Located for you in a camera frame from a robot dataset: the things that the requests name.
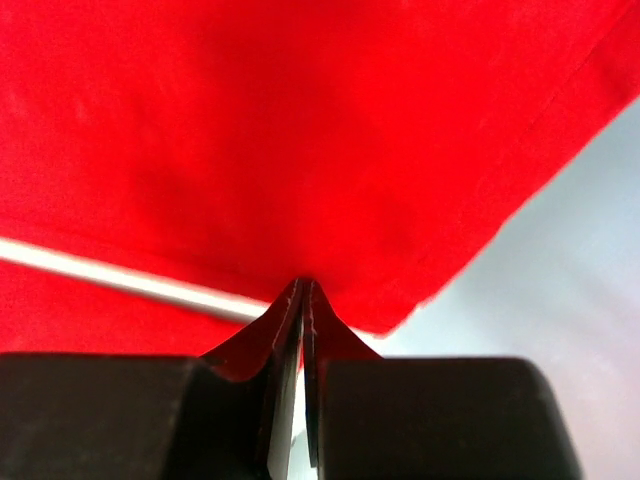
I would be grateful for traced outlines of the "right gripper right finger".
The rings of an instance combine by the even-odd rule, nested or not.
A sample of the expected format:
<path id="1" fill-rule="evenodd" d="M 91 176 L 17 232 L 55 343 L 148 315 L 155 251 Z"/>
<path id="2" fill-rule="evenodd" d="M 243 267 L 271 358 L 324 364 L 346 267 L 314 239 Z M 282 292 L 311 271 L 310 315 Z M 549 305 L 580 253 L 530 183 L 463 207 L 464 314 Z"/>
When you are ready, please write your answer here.
<path id="1" fill-rule="evenodd" d="M 322 479 L 579 479 L 547 378 L 520 357 L 385 358 L 309 281 L 306 425 Z"/>

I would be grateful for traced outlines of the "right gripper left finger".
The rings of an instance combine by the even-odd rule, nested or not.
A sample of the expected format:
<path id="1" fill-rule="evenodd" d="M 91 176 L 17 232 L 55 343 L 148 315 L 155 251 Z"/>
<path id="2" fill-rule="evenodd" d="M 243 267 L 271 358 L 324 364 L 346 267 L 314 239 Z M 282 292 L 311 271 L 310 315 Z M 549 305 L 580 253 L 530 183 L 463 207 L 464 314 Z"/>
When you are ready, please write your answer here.
<path id="1" fill-rule="evenodd" d="M 283 479 L 303 283 L 198 356 L 1 358 L 5 479 Z"/>

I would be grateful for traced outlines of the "red trousers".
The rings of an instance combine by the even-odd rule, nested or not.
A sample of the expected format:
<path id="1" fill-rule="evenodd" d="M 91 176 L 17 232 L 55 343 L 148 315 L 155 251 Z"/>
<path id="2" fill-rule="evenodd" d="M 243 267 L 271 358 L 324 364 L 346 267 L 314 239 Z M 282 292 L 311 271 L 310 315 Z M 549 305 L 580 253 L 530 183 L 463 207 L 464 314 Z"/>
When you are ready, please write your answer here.
<path id="1" fill-rule="evenodd" d="M 638 95 L 635 1 L 5 1 L 1 232 L 382 334 Z"/>

